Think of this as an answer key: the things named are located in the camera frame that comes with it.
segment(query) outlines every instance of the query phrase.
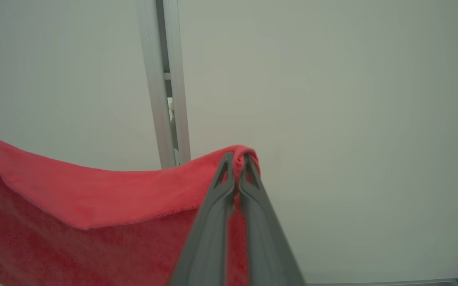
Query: gray wall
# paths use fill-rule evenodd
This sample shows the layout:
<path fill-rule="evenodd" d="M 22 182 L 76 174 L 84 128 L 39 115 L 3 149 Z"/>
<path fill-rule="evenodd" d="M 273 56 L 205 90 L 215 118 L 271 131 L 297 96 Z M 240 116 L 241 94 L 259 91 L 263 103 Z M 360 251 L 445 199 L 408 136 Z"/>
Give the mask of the gray wall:
<path fill-rule="evenodd" d="M 458 277 L 458 1 L 179 1 L 192 157 L 257 150 L 307 282 Z"/>
<path fill-rule="evenodd" d="M 0 0 L 0 139 L 109 170 L 160 161 L 133 0 Z"/>

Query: towel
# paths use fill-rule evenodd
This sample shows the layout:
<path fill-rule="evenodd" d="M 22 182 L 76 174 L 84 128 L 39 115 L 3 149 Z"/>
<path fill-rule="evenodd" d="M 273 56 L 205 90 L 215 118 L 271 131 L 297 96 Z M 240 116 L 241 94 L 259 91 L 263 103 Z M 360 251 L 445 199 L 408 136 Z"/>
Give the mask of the towel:
<path fill-rule="evenodd" d="M 25 152 L 0 141 L 0 283 L 167 285 L 222 156 L 167 170 L 116 172 Z M 245 220 L 228 224 L 227 283 L 248 284 Z"/>

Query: red towel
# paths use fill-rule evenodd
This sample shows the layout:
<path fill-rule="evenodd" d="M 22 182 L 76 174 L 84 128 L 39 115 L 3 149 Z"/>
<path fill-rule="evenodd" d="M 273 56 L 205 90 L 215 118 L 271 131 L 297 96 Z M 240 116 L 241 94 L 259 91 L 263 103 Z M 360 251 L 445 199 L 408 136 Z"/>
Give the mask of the red towel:
<path fill-rule="evenodd" d="M 0 283 L 166 285 L 226 152 L 148 172 L 81 167 L 0 141 Z M 229 220 L 227 282 L 247 285 L 243 217 Z"/>

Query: metal frame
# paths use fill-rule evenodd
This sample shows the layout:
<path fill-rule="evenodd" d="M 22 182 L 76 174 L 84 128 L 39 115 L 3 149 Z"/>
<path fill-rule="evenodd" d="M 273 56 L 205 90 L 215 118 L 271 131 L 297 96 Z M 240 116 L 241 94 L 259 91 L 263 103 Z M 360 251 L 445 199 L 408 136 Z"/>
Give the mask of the metal frame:
<path fill-rule="evenodd" d="M 180 153 L 180 165 L 182 165 L 190 161 L 190 140 L 188 136 L 178 0 L 163 0 L 163 5 L 167 52 L 169 53 L 169 70 L 173 88 L 176 132 L 178 136 L 178 151 Z"/>
<path fill-rule="evenodd" d="M 173 168 L 176 167 L 176 159 L 160 51 L 156 2 L 155 0 L 135 0 L 135 7 L 139 22 L 142 57 L 144 58 L 146 69 L 147 87 L 155 124 L 160 165 L 162 169 Z"/>

